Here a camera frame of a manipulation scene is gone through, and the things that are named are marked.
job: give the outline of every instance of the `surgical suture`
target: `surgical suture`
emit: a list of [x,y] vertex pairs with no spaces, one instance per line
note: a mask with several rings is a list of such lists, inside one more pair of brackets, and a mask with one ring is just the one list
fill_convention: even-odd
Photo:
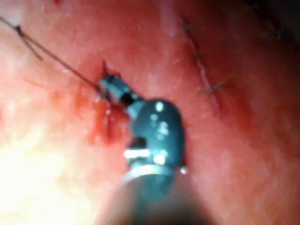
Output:
[[65,63],[63,60],[61,60],[58,56],[56,56],[54,53],[52,53],[50,50],[48,50],[46,47],[41,45],[39,42],[31,38],[28,34],[26,34],[20,25],[14,26],[10,22],[8,22],[6,19],[4,19],[2,16],[0,16],[0,21],[6,24],[8,27],[10,27],[12,30],[14,30],[17,35],[20,37],[20,39],[24,42],[24,44],[29,48],[29,50],[39,59],[43,60],[43,57],[38,54],[38,52],[32,47],[34,45],[39,50],[41,50],[46,55],[50,56],[54,61],[61,64],[64,68],[69,70],[71,73],[73,73],[75,76],[79,77],[81,80],[86,82],[87,84],[91,85],[93,88],[98,90],[98,86],[94,84],[91,80],[87,79],[84,75],[73,69],[69,64]]

